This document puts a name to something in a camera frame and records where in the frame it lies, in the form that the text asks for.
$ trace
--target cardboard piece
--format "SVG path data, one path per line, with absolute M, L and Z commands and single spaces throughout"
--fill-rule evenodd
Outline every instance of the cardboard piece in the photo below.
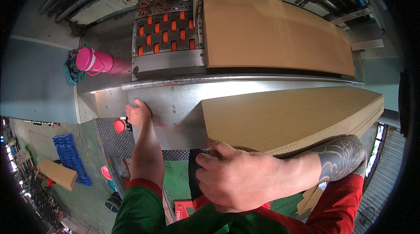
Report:
M 297 203 L 297 214 L 300 216 L 305 213 L 308 209 L 311 211 L 314 209 L 315 205 L 318 203 L 321 195 L 324 191 L 320 189 L 318 186 L 315 186 L 311 189 L 305 191 L 302 196 L 303 200 Z
M 39 172 L 54 180 L 60 186 L 70 191 L 73 190 L 74 183 L 77 179 L 76 171 L 65 168 L 62 165 L 47 159 L 41 160 L 37 165 L 37 168 L 39 169 Z
M 383 96 L 320 87 L 212 98 L 201 107 L 209 142 L 285 157 L 339 136 L 362 136 L 382 114 Z
M 349 38 L 278 0 L 203 0 L 207 67 L 276 67 L 354 75 Z
M 302 194 L 303 199 L 305 199 L 305 200 L 309 200 L 309 198 L 312 196 L 313 192 L 314 192 L 317 188 L 318 188 L 318 186 L 314 186 L 314 187 L 312 187 L 312 188 L 308 189 L 307 191 L 305 191 L 305 192 Z

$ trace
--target pink water bottle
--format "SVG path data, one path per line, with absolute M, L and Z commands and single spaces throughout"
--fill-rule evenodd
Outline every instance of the pink water bottle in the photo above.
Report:
M 83 47 L 77 54 L 76 65 L 79 70 L 86 71 L 90 76 L 94 76 L 111 70 L 113 58 L 107 53 L 89 47 Z

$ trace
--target diamond plate floor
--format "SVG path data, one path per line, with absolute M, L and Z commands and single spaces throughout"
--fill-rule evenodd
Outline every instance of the diamond plate floor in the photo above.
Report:
M 130 159 L 134 149 L 133 132 L 124 131 L 118 134 L 114 127 L 114 121 L 118 118 L 95 119 L 100 144 L 105 155 L 112 158 Z M 180 161 L 188 160 L 189 150 L 163 150 L 163 160 Z

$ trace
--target blue plastic crate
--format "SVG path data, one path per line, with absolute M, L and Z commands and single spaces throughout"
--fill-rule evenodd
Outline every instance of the blue plastic crate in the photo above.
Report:
M 53 137 L 53 142 L 57 148 L 57 153 L 63 166 L 77 172 L 76 182 L 86 186 L 91 186 L 92 180 L 90 180 L 89 174 L 84 168 L 79 152 L 77 151 L 76 144 L 74 143 L 73 135 L 64 134 Z

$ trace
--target forearm tattoo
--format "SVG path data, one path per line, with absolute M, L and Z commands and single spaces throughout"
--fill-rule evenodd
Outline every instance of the forearm tattoo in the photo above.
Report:
M 365 175 L 366 149 L 355 135 L 331 140 L 311 151 L 321 160 L 319 183 L 337 181 L 349 174 Z

